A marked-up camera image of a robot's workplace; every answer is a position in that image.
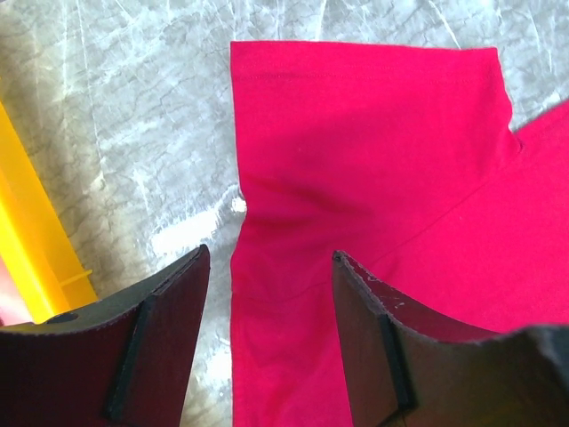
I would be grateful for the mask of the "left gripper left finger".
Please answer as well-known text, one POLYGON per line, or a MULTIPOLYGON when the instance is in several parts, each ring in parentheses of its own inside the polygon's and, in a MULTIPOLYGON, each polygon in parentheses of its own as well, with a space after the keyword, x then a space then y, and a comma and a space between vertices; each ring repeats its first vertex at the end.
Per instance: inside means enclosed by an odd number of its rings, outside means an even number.
POLYGON ((179 425, 209 276, 200 246, 98 302, 3 327, 2 425, 179 425))

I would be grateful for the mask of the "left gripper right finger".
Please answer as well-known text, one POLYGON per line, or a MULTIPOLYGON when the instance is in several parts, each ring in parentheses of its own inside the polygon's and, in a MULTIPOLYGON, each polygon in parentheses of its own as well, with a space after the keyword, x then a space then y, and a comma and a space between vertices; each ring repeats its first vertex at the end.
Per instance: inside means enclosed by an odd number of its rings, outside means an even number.
POLYGON ((567 425, 565 326, 471 326, 343 252, 333 256, 333 300, 354 425, 567 425))

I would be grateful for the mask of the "crimson red t shirt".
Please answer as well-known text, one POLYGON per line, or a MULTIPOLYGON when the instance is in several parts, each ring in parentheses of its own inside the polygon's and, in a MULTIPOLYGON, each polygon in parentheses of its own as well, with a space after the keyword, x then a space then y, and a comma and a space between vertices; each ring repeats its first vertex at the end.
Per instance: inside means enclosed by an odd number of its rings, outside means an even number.
POLYGON ((511 130, 497 50, 234 42, 236 426, 348 426, 332 256, 459 321, 568 320, 568 105, 511 130))

